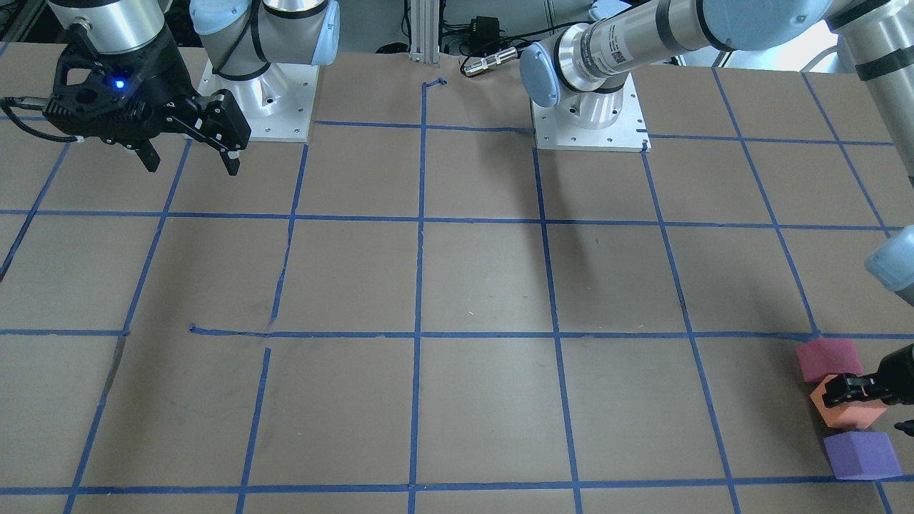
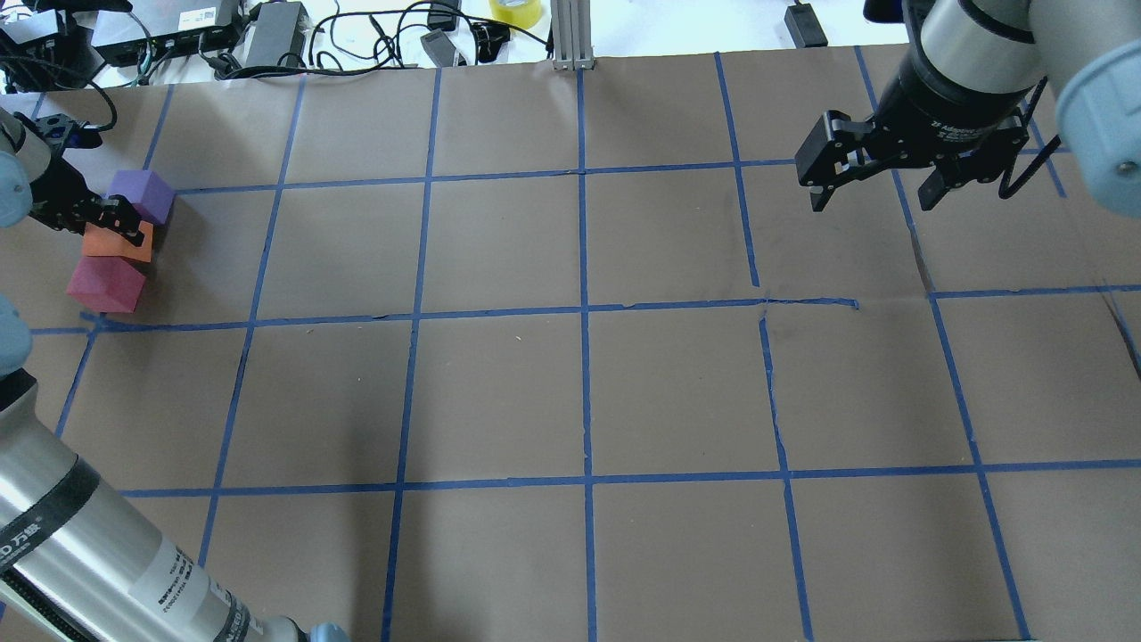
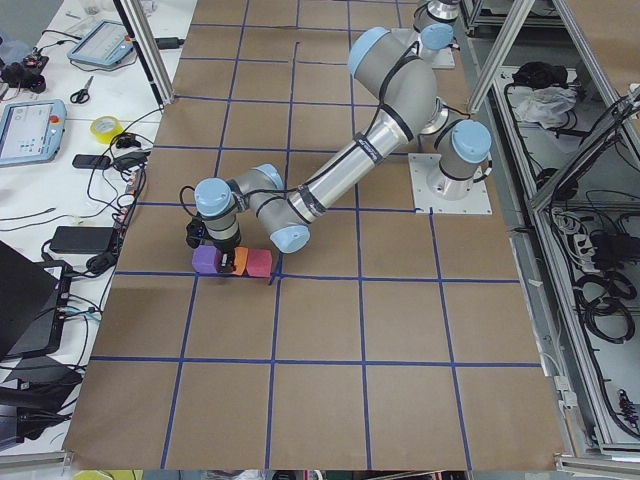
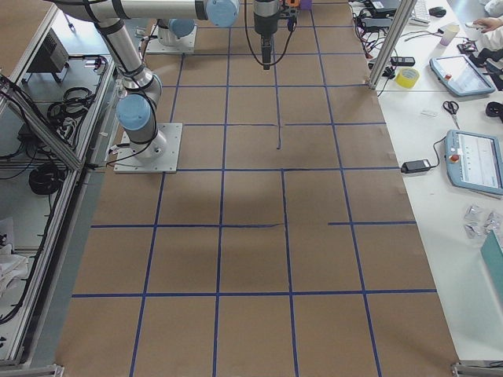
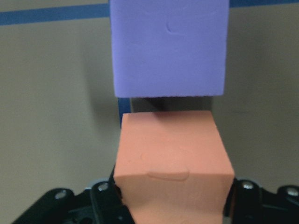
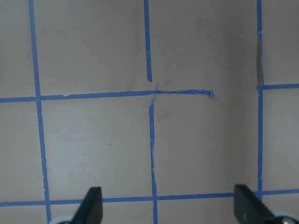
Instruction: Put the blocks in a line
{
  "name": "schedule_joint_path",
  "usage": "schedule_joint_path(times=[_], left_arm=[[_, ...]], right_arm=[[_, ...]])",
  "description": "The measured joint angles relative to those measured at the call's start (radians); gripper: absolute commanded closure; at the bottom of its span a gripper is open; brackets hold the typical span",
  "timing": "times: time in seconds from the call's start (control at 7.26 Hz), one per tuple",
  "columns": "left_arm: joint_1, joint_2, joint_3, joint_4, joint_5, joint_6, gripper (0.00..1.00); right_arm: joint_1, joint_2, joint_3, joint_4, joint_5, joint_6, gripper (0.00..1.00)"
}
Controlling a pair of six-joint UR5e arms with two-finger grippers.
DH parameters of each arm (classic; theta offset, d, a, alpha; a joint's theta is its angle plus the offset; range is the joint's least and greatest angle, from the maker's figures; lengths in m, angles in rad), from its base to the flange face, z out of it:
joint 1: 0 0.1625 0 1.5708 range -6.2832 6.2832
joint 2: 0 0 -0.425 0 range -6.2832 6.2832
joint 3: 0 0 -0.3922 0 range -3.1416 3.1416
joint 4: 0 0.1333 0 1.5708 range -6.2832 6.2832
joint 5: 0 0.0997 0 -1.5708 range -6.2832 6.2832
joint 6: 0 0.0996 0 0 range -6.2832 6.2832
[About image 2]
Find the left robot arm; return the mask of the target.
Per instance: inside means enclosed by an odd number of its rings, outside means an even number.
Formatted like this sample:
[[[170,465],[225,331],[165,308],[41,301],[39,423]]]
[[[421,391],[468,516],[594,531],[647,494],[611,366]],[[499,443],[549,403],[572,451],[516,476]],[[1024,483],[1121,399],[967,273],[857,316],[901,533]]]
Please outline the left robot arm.
[[[141,216],[64,159],[102,145],[65,115],[3,113],[3,225],[84,224],[139,245]],[[346,641],[323,621],[259,618],[37,417],[32,333],[3,300],[3,602],[60,641]]]

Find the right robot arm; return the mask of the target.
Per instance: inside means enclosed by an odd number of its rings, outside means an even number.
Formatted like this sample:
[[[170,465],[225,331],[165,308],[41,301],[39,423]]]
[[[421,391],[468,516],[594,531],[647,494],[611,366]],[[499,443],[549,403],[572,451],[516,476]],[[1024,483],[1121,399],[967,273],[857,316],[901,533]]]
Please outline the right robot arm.
[[[929,169],[931,210],[969,182],[1022,190],[1071,151],[1101,208],[1138,216],[1136,1],[868,1],[909,48],[866,120],[828,109],[794,161],[811,208],[892,169]]]

